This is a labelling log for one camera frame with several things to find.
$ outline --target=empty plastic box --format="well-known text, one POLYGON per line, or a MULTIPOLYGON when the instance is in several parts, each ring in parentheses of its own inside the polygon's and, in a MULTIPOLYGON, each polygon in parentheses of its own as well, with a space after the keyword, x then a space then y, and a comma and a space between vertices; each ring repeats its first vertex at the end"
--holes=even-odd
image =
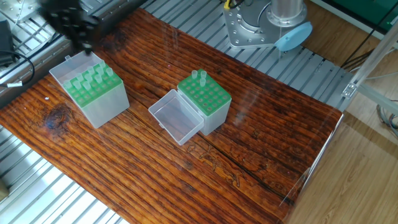
POLYGON ((149 112, 179 145, 199 130, 208 135, 225 122, 231 95, 205 71, 193 71, 177 88, 152 105, 149 112))
POLYGON ((65 59, 50 73, 94 128, 129 108, 123 81, 94 53, 81 52, 65 59))

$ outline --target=wooden tabletop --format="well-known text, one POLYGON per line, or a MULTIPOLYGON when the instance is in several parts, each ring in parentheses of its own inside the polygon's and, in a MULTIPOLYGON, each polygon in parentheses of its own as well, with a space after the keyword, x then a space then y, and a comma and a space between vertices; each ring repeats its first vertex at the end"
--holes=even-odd
POLYGON ((130 108, 98 129, 47 75, 0 124, 131 223, 282 223, 341 113, 139 9, 96 54, 130 108), (225 124, 179 146, 148 108, 204 68, 232 96, 225 124))

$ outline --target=dark wood stain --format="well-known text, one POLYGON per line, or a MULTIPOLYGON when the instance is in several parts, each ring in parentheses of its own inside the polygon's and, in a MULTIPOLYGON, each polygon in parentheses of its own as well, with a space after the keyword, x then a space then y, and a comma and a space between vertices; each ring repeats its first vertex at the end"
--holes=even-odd
POLYGON ((338 110, 143 10, 100 46, 128 110, 93 129, 48 75, 0 111, 0 124, 131 223, 282 223, 338 110), (233 100, 225 124, 178 146, 148 107, 199 68, 233 100))

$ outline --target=perforated metal floor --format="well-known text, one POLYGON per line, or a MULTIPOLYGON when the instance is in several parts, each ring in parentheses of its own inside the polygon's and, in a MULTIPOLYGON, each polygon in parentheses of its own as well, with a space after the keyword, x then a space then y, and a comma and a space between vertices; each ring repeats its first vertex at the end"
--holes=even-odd
MULTIPOLYGON (((86 1, 87 11, 102 4, 86 1)), ((275 48, 229 46, 219 0, 149 0, 145 10, 289 86, 343 111, 340 93, 351 74, 298 47, 280 60, 275 48)), ((0 179, 11 194, 0 202, 0 223, 127 223, 53 165, 0 126, 0 179)))

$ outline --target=clear plastic lid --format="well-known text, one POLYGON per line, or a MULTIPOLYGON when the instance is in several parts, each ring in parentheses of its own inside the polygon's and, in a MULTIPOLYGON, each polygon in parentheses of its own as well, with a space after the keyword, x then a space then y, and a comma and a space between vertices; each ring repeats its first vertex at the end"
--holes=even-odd
POLYGON ((152 105, 149 112, 180 146, 205 125, 204 119, 175 90, 152 105))

